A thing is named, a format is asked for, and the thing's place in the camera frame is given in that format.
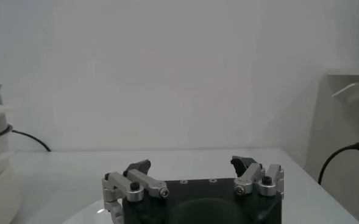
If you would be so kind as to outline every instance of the black device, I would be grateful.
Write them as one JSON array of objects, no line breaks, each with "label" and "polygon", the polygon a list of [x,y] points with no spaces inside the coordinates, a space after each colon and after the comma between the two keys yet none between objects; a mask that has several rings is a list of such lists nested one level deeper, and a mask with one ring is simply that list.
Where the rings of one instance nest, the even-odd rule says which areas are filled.
[{"label": "black device", "polygon": [[[105,209],[115,224],[281,224],[283,169],[252,158],[231,160],[237,178],[159,181],[148,160],[102,180]],[[117,199],[123,198],[121,206]]]}]

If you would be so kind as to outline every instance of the white wall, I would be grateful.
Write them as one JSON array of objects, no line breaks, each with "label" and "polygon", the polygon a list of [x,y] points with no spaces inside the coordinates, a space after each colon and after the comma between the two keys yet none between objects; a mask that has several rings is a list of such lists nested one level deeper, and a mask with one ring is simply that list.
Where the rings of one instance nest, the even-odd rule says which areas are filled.
[{"label": "white wall", "polygon": [[54,150],[277,145],[303,165],[342,66],[359,0],[0,0],[10,122]]}]

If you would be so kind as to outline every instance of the metal clamp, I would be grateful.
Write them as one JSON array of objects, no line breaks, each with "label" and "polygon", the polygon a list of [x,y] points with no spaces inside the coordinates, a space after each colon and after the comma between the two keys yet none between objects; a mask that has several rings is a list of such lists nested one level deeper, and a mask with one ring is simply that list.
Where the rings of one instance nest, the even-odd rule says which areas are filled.
[{"label": "metal clamp", "polygon": [[144,187],[132,187],[132,182],[118,172],[110,173],[102,181],[105,201],[126,197],[128,201],[141,201],[144,198]]},{"label": "metal clamp", "polygon": [[131,181],[139,182],[151,197],[167,198],[169,195],[166,182],[155,180],[136,169],[129,170],[126,177]]},{"label": "metal clamp", "polygon": [[251,194],[254,184],[262,178],[264,171],[259,163],[252,163],[241,177],[234,179],[234,188],[237,195]]},{"label": "metal clamp", "polygon": [[272,197],[280,193],[283,197],[284,171],[280,165],[270,165],[266,176],[258,181],[258,191],[260,195]]}]

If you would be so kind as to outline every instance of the power cord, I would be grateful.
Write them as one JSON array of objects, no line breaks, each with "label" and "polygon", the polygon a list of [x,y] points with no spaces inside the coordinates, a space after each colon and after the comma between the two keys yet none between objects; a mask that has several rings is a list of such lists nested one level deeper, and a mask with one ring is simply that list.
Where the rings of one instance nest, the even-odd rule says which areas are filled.
[{"label": "power cord", "polygon": [[36,137],[34,137],[32,135],[29,135],[29,134],[27,134],[25,132],[21,132],[21,131],[17,131],[17,130],[12,130],[12,132],[20,134],[20,135],[24,135],[26,137],[29,137],[29,138],[33,139],[33,140],[36,140],[38,143],[40,143],[46,149],[47,152],[52,151],[43,141],[39,140],[38,138],[36,138]]},{"label": "power cord", "polygon": [[321,185],[321,181],[323,179],[323,175],[324,175],[324,172],[325,172],[325,168],[327,168],[328,164],[331,162],[332,159],[334,159],[334,157],[336,155],[338,155],[339,153],[341,152],[344,152],[346,150],[359,150],[359,142],[358,143],[355,143],[354,145],[349,145],[349,146],[346,146],[346,147],[343,147],[339,150],[337,150],[336,152],[334,152],[332,155],[330,155],[330,157],[328,157],[328,159],[325,161],[323,167],[321,168],[321,171],[320,171],[320,174],[319,174],[319,178],[318,178],[318,184]]},{"label": "power cord", "polygon": [[3,135],[5,135],[5,134],[7,134],[9,132],[14,132],[14,133],[17,133],[17,134],[20,134],[20,135],[27,136],[27,137],[29,137],[29,138],[31,138],[33,140],[36,140],[38,143],[40,143],[46,149],[46,151],[48,151],[48,152],[52,151],[43,141],[39,140],[38,138],[36,138],[36,137],[34,137],[32,135],[29,135],[29,134],[25,133],[25,132],[13,130],[13,126],[11,126],[11,125],[8,125],[5,130],[1,131],[0,136],[3,136]]}]

